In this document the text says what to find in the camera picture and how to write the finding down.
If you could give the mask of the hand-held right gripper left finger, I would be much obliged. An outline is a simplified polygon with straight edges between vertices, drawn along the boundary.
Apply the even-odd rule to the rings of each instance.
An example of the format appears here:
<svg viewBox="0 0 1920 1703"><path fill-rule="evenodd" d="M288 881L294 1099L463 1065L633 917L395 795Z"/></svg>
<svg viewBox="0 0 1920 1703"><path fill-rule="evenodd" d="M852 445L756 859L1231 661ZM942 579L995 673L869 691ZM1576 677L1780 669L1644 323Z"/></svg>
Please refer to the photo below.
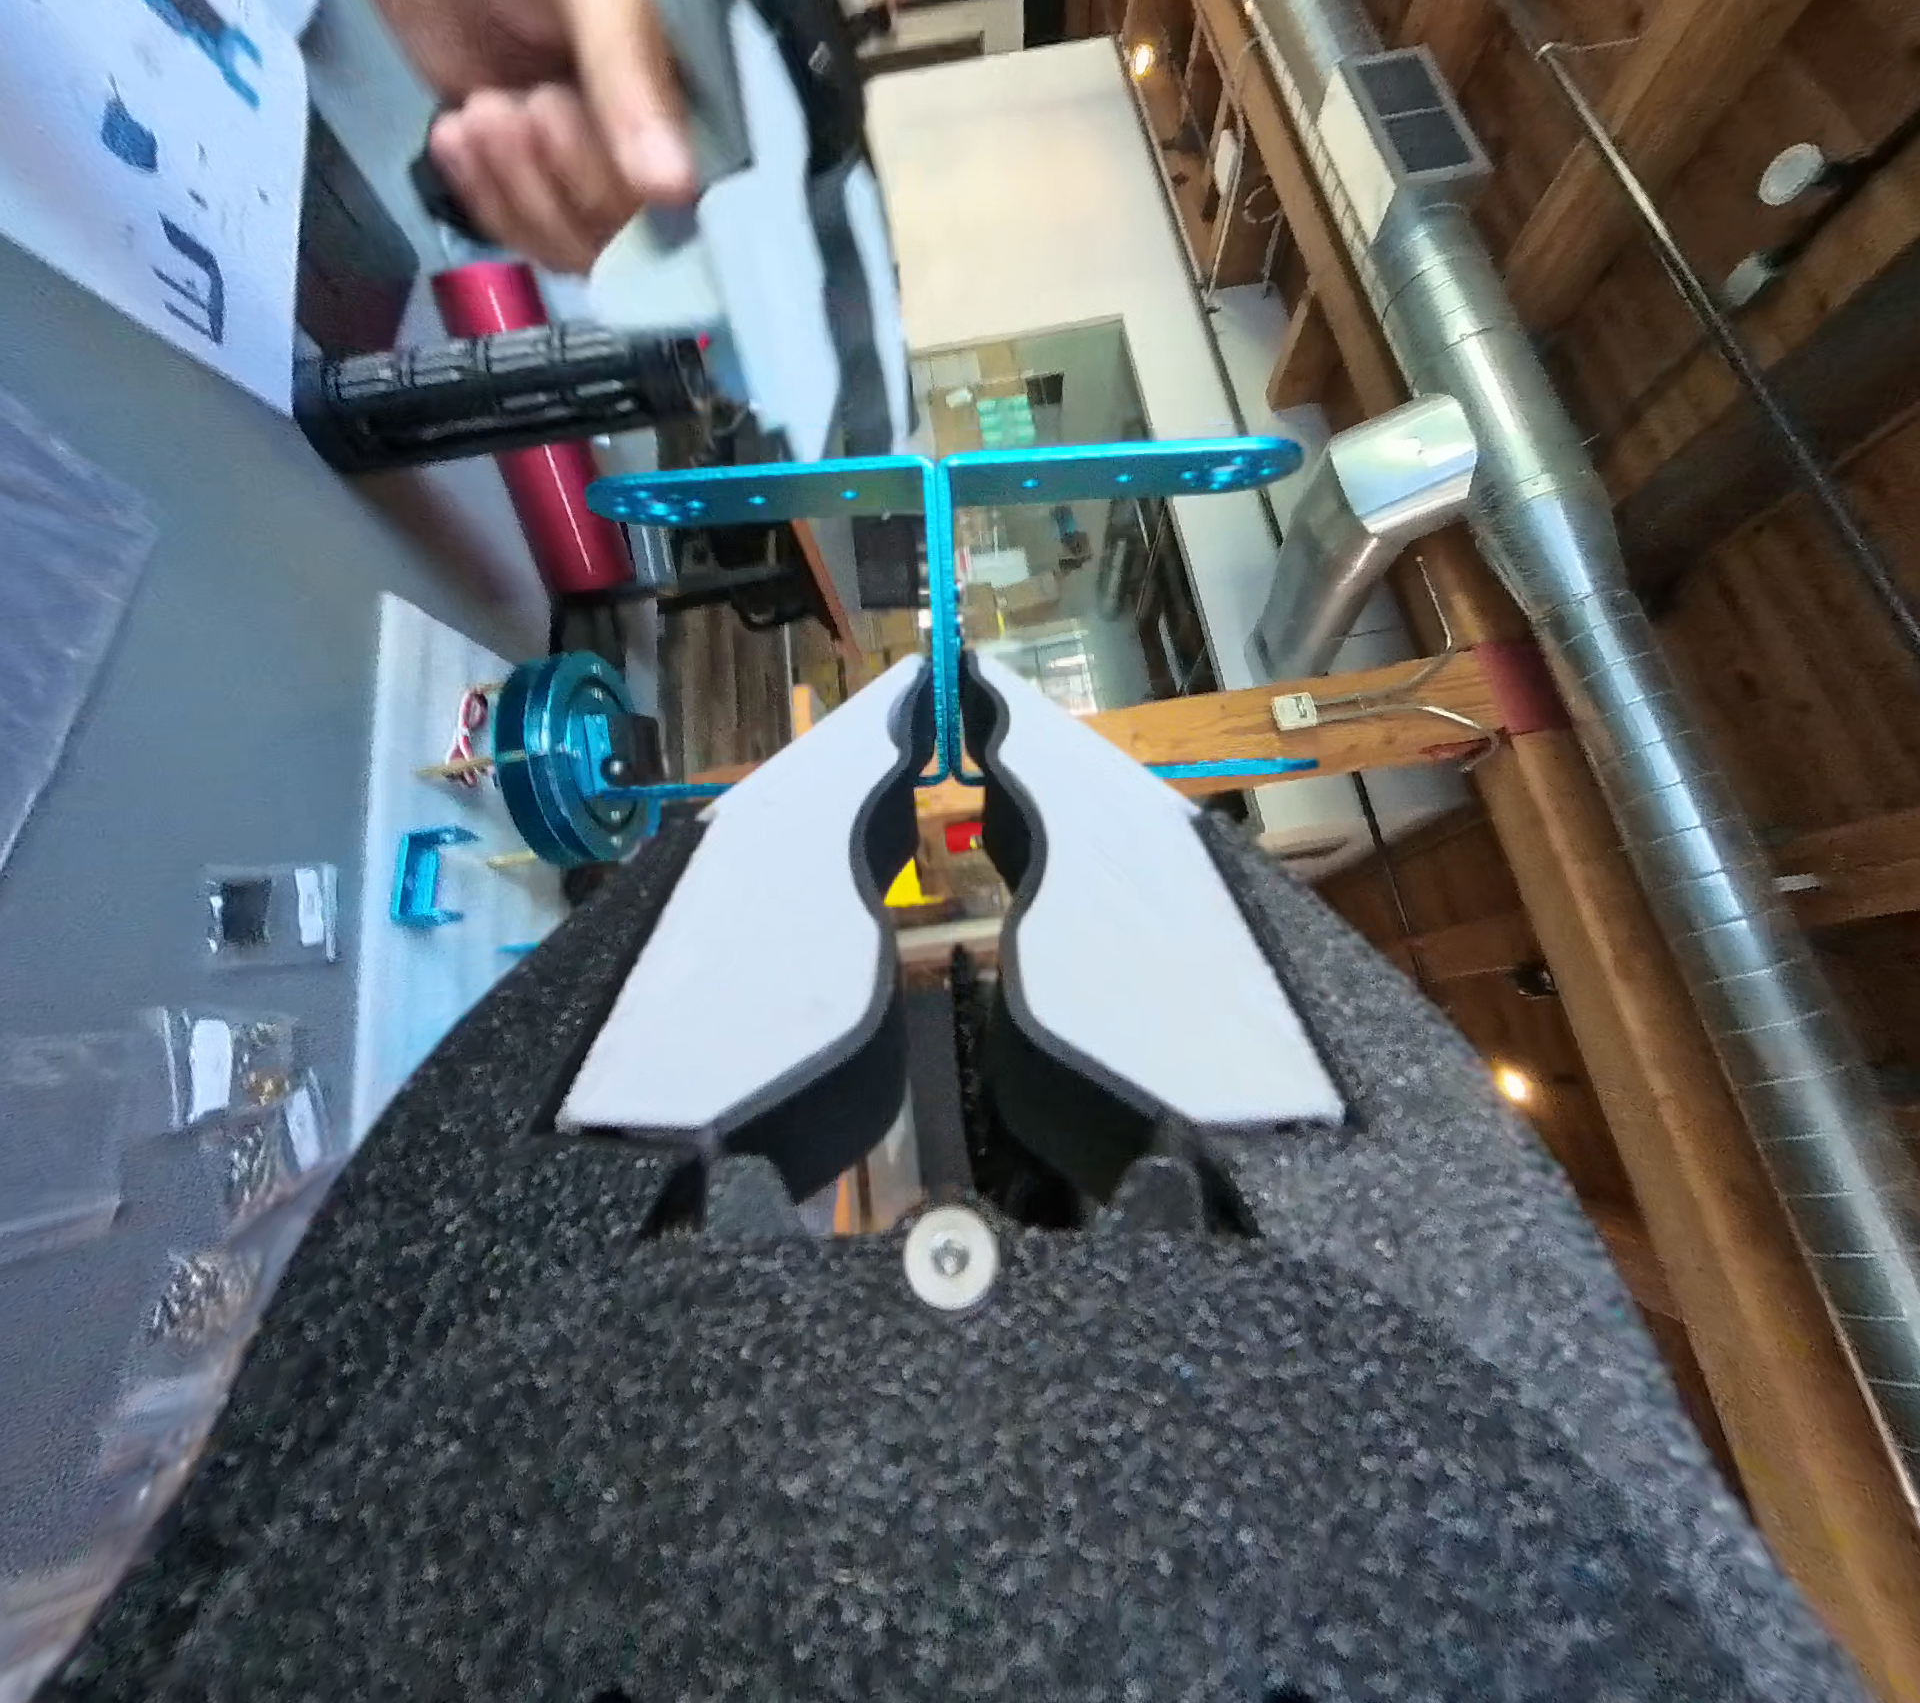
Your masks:
<svg viewBox="0 0 1920 1703"><path fill-rule="evenodd" d="M790 1195L885 1139L906 1093L885 897L931 757L933 667L902 659L709 803L559 1133L763 1157Z"/></svg>

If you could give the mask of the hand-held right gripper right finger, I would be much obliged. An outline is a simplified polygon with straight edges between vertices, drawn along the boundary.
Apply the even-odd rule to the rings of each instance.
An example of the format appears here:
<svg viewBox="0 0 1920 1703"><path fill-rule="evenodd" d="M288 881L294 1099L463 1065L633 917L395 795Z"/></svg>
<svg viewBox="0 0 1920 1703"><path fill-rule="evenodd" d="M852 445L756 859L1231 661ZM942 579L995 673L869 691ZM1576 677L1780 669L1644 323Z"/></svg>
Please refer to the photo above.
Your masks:
<svg viewBox="0 0 1920 1703"><path fill-rule="evenodd" d="M964 659L1008 887L982 1083L1020 1155L1116 1195L1151 1155L1338 1131L1346 1097L1202 809L999 659Z"/></svg>

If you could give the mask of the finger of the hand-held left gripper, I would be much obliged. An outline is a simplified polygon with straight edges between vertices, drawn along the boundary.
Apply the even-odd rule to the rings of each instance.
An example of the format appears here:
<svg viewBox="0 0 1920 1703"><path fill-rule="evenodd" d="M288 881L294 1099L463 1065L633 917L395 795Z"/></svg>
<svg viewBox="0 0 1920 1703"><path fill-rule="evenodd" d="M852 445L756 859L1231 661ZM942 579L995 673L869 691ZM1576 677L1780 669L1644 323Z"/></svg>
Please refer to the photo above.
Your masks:
<svg viewBox="0 0 1920 1703"><path fill-rule="evenodd" d="M597 315L703 335L709 375L790 459L887 457L914 431L900 273L867 155L793 181L752 167L644 211L597 259Z"/></svg>

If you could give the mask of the blue metal bracket assembly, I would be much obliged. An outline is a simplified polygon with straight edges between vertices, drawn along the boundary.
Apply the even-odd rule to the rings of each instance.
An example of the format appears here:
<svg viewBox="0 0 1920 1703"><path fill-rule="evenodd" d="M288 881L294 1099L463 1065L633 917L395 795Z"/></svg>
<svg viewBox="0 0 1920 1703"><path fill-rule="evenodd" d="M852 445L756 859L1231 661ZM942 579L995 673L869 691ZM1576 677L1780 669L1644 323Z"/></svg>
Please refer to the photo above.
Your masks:
<svg viewBox="0 0 1920 1703"><path fill-rule="evenodd" d="M985 777L967 755L962 733L964 643L955 515L1260 491L1302 467L1300 443L1275 435L1101 441L1032 451L987 449L941 461L889 455L604 475L588 487L588 507L613 521L693 531L837 515L922 515L936 751L935 769L921 785L933 789L955 781L980 789Z"/></svg>

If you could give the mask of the blue robot arm base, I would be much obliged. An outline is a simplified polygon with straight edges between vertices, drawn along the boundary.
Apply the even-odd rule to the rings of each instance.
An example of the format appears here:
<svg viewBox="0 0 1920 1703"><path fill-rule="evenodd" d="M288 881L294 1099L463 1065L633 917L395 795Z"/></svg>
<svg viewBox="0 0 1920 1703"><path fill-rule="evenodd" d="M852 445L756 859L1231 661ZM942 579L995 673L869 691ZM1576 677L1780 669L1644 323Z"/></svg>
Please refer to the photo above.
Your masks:
<svg viewBox="0 0 1920 1703"><path fill-rule="evenodd" d="M597 651L522 661L492 699L492 775L509 819L555 867L624 859L663 769L658 719Z"/></svg>

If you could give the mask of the grey desk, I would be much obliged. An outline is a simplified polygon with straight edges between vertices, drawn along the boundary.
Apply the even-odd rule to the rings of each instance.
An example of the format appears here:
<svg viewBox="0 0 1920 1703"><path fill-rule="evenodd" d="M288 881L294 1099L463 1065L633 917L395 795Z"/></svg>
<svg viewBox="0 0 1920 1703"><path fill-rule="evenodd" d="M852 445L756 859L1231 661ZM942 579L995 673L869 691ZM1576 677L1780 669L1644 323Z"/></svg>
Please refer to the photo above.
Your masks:
<svg viewBox="0 0 1920 1703"><path fill-rule="evenodd" d="M338 0L5 0L5 1698L121 1581L258 1309L189 1223L231 1119L301 1187L365 1033L365 805L389 595L483 587L338 469L657 419L738 459L904 439L887 221L840 0L658 0L704 195L639 221L588 323L308 371L303 281L421 257L372 185L324 229L306 35Z"/></svg>

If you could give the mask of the red metal cylinder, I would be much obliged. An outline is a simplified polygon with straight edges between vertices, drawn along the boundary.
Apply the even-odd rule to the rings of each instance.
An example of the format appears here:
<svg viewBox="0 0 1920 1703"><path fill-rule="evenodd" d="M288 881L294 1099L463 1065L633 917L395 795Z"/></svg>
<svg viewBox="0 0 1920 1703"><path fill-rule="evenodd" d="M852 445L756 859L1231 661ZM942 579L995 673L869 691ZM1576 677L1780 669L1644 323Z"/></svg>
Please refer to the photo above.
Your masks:
<svg viewBox="0 0 1920 1703"><path fill-rule="evenodd" d="M478 339L548 323L538 275L522 261L451 265L431 279L445 331ZM583 439L513 449L495 459L543 585L555 597L620 591L639 581L629 537L588 507L601 475Z"/></svg>

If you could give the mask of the black ribbed cylinder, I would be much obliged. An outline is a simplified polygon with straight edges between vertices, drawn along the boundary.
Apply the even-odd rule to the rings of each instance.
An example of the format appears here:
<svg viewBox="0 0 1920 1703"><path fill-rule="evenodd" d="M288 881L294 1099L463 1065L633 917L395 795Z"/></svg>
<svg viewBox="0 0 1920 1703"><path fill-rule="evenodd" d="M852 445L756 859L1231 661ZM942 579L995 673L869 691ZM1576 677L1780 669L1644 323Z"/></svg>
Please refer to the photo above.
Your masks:
<svg viewBox="0 0 1920 1703"><path fill-rule="evenodd" d="M713 397L693 335L574 321L306 359L293 415L329 467L366 475L693 419Z"/></svg>

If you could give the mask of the wooden pillar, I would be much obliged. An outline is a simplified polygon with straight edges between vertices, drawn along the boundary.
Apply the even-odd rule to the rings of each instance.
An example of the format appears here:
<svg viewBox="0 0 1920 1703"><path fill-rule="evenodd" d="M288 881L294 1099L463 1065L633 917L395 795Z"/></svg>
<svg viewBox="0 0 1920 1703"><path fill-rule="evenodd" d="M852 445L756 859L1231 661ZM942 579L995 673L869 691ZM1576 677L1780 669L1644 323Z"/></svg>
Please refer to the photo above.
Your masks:
<svg viewBox="0 0 1920 1703"><path fill-rule="evenodd" d="M1374 769L1448 767L1573 729L1528 641L1092 713L1087 725L1190 797Z"/></svg>

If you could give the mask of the white foam sheet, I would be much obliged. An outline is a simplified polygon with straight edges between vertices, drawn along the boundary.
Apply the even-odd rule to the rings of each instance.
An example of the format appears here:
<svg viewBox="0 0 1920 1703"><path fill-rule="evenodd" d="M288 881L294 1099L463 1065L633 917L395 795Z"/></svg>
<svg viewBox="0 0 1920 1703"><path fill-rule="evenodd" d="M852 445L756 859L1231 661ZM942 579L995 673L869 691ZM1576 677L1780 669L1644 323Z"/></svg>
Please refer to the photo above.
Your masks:
<svg viewBox="0 0 1920 1703"><path fill-rule="evenodd" d="M353 1119L365 1129L448 1029L565 921L565 877L531 851L491 769L447 771L457 741L491 743L511 665L419 605L378 601L357 907ZM467 825L440 897L465 921L406 931L390 921L402 831Z"/></svg>

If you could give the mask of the white instruction booklet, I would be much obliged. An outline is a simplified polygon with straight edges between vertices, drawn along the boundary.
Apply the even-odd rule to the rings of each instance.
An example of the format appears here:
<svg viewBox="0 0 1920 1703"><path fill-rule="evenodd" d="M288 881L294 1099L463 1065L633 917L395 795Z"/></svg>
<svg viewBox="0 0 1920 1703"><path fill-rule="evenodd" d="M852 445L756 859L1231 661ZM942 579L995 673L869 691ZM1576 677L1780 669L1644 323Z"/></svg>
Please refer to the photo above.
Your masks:
<svg viewBox="0 0 1920 1703"><path fill-rule="evenodd" d="M2 225L291 411L320 0L2 0Z"/></svg>

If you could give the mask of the large clear plastic bag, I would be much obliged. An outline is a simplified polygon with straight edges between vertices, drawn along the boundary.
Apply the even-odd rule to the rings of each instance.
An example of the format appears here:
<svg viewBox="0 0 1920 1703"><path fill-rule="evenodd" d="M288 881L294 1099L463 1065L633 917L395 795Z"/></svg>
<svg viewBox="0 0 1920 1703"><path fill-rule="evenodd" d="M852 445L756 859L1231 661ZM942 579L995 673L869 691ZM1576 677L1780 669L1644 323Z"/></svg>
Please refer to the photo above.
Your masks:
<svg viewBox="0 0 1920 1703"><path fill-rule="evenodd" d="M11 857L132 607L147 499L2 395L2 855Z"/></svg>

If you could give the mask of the small blue U bracket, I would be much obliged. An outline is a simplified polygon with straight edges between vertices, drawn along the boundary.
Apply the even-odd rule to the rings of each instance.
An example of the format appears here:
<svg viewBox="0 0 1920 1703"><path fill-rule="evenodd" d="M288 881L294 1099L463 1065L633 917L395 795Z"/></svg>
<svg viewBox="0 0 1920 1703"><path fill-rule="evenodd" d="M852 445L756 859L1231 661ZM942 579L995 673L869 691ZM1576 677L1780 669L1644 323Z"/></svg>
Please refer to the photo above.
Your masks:
<svg viewBox="0 0 1920 1703"><path fill-rule="evenodd" d="M402 831L397 841L390 921L406 931L437 931L463 923L467 913L440 897L442 865L448 851L465 851L476 843L476 831L457 823Z"/></svg>

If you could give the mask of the metal ventilation duct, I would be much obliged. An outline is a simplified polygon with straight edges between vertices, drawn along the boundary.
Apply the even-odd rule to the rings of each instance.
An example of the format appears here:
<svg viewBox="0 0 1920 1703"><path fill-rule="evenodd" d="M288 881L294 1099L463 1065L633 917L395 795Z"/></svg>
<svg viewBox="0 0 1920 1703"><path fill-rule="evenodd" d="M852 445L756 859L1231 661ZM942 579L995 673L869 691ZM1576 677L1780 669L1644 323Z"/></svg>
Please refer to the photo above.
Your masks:
<svg viewBox="0 0 1920 1703"><path fill-rule="evenodd" d="M1461 181L1482 151L1425 49L1461 161L1382 109L1362 0L1245 0L1387 345L1476 443L1466 521L1531 623L1646 903L1739 1099L1895 1477L1916 1507L1916 1167L1765 845L1628 581L1614 507Z"/></svg>

